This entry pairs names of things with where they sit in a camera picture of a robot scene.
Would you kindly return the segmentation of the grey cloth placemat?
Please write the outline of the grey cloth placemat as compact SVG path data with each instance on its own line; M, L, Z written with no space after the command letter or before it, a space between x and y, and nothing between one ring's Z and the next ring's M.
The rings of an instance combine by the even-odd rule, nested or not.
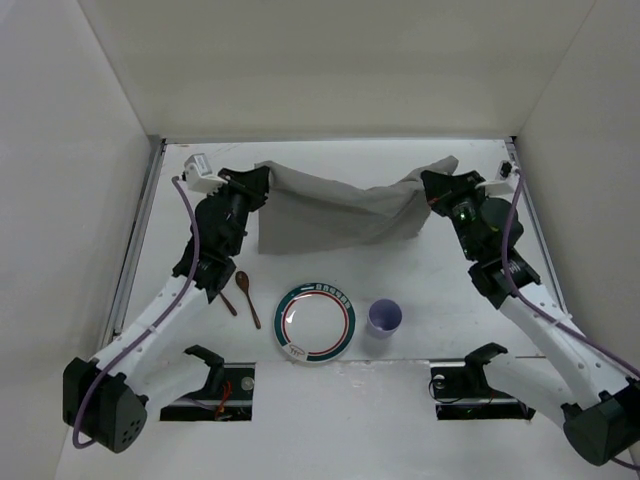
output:
M269 195L258 212L258 252L294 255L399 242L416 237L431 209L421 175L453 174L459 160L445 157L416 168L389 186L361 189L273 161Z

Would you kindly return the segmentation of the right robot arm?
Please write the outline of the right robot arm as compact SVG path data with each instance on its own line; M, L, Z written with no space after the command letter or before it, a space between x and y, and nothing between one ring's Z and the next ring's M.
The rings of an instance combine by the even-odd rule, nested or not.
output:
M552 375L522 364L497 343L464 359L464 381L476 395L505 393L554 422L586 462L602 466L639 441L639 371L582 334L517 252L524 233L517 203L489 193L476 171L424 171L426 200L452 222L478 293L511 320L549 361Z

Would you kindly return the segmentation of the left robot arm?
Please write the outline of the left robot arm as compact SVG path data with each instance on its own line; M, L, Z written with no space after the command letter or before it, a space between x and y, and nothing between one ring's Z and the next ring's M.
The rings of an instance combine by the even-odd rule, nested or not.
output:
M184 204L190 238L180 260L128 328L90 359L74 358L63 372L63 420L78 450L99 444L125 451L163 408L222 375L221 357L199 345L167 367L157 360L232 278L248 218L268 199L270 170L202 175L188 167L171 182L180 196L204 195L197 205Z

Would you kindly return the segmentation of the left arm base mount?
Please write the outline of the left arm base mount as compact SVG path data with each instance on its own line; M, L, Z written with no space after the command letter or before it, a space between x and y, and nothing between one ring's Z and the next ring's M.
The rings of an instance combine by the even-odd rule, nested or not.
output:
M255 363L227 363L201 346L185 350L209 368L203 387L160 411L161 422L245 422L252 419Z

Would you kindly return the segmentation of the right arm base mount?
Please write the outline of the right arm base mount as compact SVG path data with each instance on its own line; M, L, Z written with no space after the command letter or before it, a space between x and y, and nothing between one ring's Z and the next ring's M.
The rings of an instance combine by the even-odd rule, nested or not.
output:
M484 367L508 350L496 343L477 348L463 359L430 363L428 392L439 421L524 420L536 410L505 392L492 388Z

